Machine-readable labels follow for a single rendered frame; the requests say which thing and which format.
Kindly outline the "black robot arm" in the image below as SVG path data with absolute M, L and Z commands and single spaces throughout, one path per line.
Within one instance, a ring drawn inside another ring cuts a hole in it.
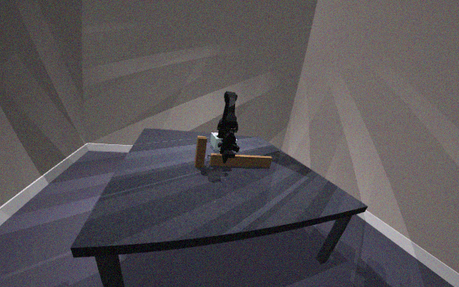
M 238 152 L 240 148 L 235 143 L 236 137 L 234 136 L 234 133 L 238 130 L 237 117 L 235 116 L 235 100 L 237 100 L 237 95 L 235 92 L 225 92 L 224 99 L 226 104 L 223 116 L 218 123 L 217 137 L 226 140 L 231 145 L 230 151 Z

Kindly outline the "wooden board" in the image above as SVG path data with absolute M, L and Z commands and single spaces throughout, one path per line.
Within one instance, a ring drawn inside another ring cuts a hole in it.
M 259 155 L 235 155 L 234 158 L 228 158 L 226 163 L 223 163 L 222 154 L 211 153 L 210 160 L 206 163 L 210 163 L 210 166 L 233 166 L 233 167 L 270 167 L 272 161 L 271 156 L 259 156 Z

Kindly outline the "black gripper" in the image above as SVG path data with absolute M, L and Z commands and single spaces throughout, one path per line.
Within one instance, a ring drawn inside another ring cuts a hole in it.
M 222 139 L 222 143 L 218 143 L 218 147 L 221 146 L 221 149 L 219 149 L 220 151 L 220 154 L 222 154 L 222 159 L 223 159 L 223 163 L 226 163 L 226 160 L 228 158 L 234 158 L 235 157 L 235 154 L 230 151 L 230 146 L 226 140 Z

